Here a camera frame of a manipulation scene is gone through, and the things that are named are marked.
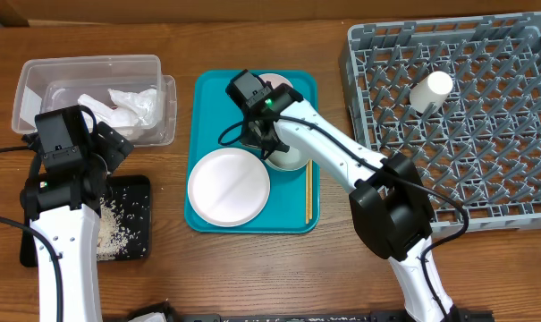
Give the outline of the pale green cup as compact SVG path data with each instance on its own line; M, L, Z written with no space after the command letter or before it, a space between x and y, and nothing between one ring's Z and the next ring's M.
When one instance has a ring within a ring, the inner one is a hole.
M440 107L453 89L452 77L445 72L431 72L410 91L410 106L425 113L431 105Z

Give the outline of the large white plate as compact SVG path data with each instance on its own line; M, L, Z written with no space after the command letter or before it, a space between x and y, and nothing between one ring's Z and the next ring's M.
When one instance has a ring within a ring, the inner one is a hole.
M209 224L244 225L264 209L270 195L266 167L241 148L220 148L202 157L187 184L192 209Z

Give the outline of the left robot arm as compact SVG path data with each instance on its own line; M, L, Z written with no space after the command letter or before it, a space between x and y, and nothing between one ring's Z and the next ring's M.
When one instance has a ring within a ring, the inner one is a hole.
M43 321L102 318L97 238L100 201L107 177L133 151L106 123L85 118L85 106L69 106L35 117L35 172L21 192L38 263L39 314Z

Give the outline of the white napkin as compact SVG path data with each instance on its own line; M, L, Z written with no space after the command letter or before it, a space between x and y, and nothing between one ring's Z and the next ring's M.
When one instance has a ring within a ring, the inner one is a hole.
M154 126L162 117L156 89L145 89L141 92L109 89L108 93L118 109L130 112L130 126Z
M139 130L133 130L133 127L138 124L139 118L130 109L109 107L87 94L82 94L78 98L78 103L89 108L98 122L107 123L121 133L123 137L129 140L135 140L139 137Z

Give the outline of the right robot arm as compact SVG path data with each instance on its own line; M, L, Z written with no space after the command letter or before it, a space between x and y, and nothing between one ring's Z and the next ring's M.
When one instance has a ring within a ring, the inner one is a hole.
M432 191L401 153L386 157L326 121L296 89L273 86L243 70L225 90L240 108L238 141L274 162L296 150L326 170L349 195L356 234L397 277L405 310L415 321L451 321L455 306L431 254Z

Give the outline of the pink white bowl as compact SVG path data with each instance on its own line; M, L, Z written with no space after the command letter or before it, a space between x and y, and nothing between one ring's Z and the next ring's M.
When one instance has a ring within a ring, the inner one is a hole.
M259 74L258 77L263 81L264 84L269 85L273 89L282 84L285 84L291 88L293 87L292 83L287 78L277 73L263 73Z

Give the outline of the grey green saucer bowl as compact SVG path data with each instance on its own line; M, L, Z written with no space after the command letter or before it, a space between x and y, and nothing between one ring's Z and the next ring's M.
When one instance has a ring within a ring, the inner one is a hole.
M287 152L275 150L265 163L277 171L290 172L301 169L308 161L309 158L296 148L289 148Z

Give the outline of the wooden chopstick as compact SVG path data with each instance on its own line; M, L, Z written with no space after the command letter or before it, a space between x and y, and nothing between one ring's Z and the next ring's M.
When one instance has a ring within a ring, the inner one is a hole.
M312 163L310 161L306 164L306 184L305 184L305 224L307 225L312 218Z
M306 210L306 224L313 218L313 162L309 160L306 169L307 181L306 181L306 196L307 196L307 210Z

